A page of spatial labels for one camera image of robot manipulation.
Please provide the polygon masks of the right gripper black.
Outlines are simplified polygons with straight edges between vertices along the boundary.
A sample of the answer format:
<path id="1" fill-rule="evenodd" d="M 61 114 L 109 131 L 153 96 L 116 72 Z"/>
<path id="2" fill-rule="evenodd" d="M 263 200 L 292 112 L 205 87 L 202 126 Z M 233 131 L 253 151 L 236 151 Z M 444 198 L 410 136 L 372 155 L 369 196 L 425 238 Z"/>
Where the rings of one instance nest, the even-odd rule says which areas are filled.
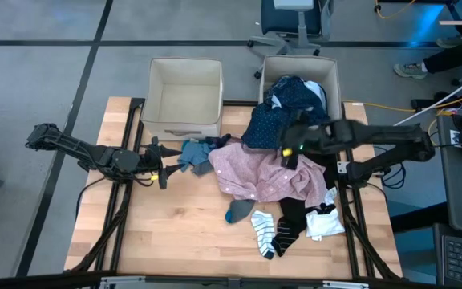
<path id="1" fill-rule="evenodd" d="M 316 126 L 308 126 L 300 122 L 285 128 L 279 138 L 283 166 L 287 169 L 298 167 L 299 153 L 333 154 L 338 152 L 334 142 L 332 127 L 337 120 Z"/>

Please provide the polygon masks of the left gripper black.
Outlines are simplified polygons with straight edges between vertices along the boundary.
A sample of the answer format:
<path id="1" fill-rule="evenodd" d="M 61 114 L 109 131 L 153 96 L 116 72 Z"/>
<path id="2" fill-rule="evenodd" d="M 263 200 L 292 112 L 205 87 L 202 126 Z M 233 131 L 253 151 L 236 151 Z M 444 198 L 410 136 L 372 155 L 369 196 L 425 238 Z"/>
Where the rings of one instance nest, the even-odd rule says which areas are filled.
<path id="1" fill-rule="evenodd" d="M 134 173 L 150 173 L 150 180 L 157 181 L 160 189 L 165 189 L 165 178 L 170 177 L 173 173 L 182 169 L 184 165 L 166 165 L 164 167 L 162 158 L 181 155 L 182 152 L 160 145 L 157 136 L 152 138 L 150 144 L 142 145 L 142 148 L 145 148 L 145 151 L 140 155 L 140 160 Z"/>

